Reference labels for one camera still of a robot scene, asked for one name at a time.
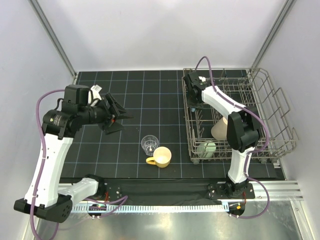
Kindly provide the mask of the beige paper cup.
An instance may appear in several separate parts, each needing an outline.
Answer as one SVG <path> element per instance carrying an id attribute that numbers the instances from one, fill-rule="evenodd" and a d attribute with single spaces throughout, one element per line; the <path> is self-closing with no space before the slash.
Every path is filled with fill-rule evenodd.
<path id="1" fill-rule="evenodd" d="M 227 139 L 227 127 L 228 120 L 222 117 L 212 128 L 211 135 L 218 141 L 224 141 Z"/>

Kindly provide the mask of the clear glass tumbler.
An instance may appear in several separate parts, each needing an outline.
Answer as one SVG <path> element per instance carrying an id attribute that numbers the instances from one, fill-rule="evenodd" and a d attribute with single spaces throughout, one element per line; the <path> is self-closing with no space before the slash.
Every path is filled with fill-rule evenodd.
<path id="1" fill-rule="evenodd" d="M 141 147 L 147 156 L 153 156 L 154 151 L 159 147 L 160 143 L 156 136 L 146 135 L 141 140 Z"/>

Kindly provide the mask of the pale green cup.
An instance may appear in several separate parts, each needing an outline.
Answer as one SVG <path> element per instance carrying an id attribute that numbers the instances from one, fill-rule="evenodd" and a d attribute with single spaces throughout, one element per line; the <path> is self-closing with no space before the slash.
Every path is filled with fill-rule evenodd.
<path id="1" fill-rule="evenodd" d="M 211 159 L 216 151 L 216 144 L 212 141 L 200 143 L 197 146 L 196 154 L 201 159 Z"/>

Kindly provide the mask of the yellow mug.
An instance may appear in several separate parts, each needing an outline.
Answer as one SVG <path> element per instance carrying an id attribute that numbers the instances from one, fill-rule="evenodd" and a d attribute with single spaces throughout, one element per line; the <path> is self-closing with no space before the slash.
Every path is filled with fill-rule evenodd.
<path id="1" fill-rule="evenodd" d="M 166 168 L 172 158 L 171 151 L 164 146 L 160 146 L 156 148 L 153 152 L 153 155 L 151 157 L 148 157 L 145 161 L 149 165 L 155 165 L 159 168 Z"/>

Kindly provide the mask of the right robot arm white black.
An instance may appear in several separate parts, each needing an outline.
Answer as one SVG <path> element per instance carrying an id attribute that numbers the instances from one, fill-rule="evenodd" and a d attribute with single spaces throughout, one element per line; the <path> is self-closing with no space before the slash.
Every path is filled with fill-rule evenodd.
<path id="1" fill-rule="evenodd" d="M 248 175 L 252 154 L 262 137 L 264 128 L 266 142 L 269 133 L 255 107 L 246 107 L 223 93 L 212 80 L 200 78 L 194 71 L 183 78 L 186 86 L 187 100 L 190 107 L 200 109 L 203 104 L 210 105 L 226 120 L 226 140 L 232 149 L 231 163 L 227 181 L 224 184 L 225 194 L 237 198 L 248 187 Z"/>

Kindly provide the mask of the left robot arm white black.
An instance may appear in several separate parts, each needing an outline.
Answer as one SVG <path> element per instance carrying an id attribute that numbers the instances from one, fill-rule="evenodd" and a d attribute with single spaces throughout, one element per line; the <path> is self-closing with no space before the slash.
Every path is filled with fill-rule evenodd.
<path id="1" fill-rule="evenodd" d="M 85 125 L 96 124 L 105 135 L 120 132 L 120 120 L 129 119 L 125 108 L 110 94 L 100 96 L 98 85 L 70 84 L 62 90 L 56 108 L 37 118 L 41 148 L 30 187 L 24 198 L 14 203 L 14 210 L 54 223 L 63 223 L 72 207 L 92 197 L 106 194 L 103 177 L 87 174 L 74 185 L 58 190 L 63 165 L 76 133 Z"/>

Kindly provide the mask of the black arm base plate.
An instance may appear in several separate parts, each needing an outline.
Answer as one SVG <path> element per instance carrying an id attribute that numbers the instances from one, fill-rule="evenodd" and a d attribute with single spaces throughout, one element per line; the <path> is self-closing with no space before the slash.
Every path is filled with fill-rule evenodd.
<path id="1" fill-rule="evenodd" d="M 255 192 L 252 184 L 228 195 L 224 178 L 105 178 L 112 201 L 128 196 L 133 206 L 201 206 L 222 201 L 250 201 Z"/>

